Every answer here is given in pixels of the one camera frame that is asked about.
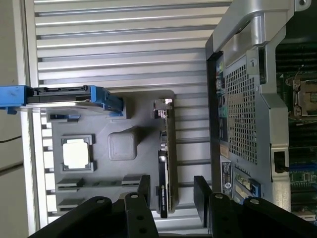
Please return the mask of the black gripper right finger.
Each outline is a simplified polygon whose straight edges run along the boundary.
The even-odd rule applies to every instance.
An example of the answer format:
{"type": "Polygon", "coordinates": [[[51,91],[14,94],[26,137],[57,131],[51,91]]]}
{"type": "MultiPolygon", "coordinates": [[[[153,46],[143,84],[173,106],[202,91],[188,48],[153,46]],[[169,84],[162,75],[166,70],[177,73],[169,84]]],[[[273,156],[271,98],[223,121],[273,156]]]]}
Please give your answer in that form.
{"type": "Polygon", "coordinates": [[[269,201],[248,197],[242,203],[213,192],[194,176],[194,203],[213,238],[315,238],[317,228],[269,201]]]}

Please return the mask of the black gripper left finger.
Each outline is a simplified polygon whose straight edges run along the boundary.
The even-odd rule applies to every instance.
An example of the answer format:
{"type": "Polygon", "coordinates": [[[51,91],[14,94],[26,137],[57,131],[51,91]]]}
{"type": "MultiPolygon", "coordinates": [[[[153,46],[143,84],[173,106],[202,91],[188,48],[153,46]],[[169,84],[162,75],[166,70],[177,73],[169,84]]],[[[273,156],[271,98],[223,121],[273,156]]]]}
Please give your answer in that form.
{"type": "Polygon", "coordinates": [[[136,192],[113,203],[96,196],[38,230],[33,238],[157,238],[150,210],[150,176],[141,177],[136,192]]]}

